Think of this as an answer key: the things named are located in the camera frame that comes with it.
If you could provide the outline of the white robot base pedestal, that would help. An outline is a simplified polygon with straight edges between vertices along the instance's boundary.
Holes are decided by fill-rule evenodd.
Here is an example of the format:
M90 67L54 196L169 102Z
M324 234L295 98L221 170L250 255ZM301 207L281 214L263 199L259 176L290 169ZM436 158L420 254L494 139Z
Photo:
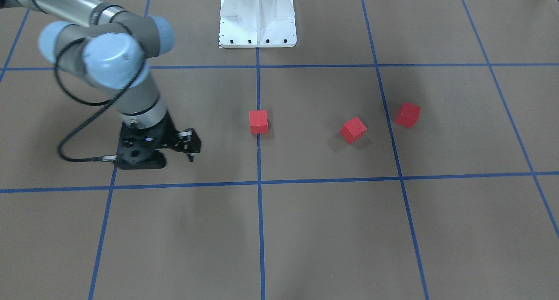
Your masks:
M220 48L297 45L294 0L220 0Z

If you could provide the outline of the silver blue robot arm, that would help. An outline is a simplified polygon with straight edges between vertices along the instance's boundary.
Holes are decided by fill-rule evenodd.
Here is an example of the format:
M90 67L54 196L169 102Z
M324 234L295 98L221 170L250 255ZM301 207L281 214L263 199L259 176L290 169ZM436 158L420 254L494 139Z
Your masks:
M174 30L160 16L140 16L104 0L1 0L1 8L26 8L57 18L38 37L38 48L72 100L99 111L80 123L57 146L68 162L111 162L120 169L162 169L162 149L187 155L201 152L201 139L176 130L150 73L148 60L174 47ZM73 158L65 145L108 109L122 118L115 155Z

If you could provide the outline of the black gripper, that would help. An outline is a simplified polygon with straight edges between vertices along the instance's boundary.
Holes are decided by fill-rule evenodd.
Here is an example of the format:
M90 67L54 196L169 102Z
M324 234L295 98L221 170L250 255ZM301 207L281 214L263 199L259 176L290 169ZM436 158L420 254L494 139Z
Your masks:
M114 163L119 169L162 169L166 158L159 150L176 147L177 134L170 113L148 128L122 123ZM188 149L187 157L194 162L195 152Z

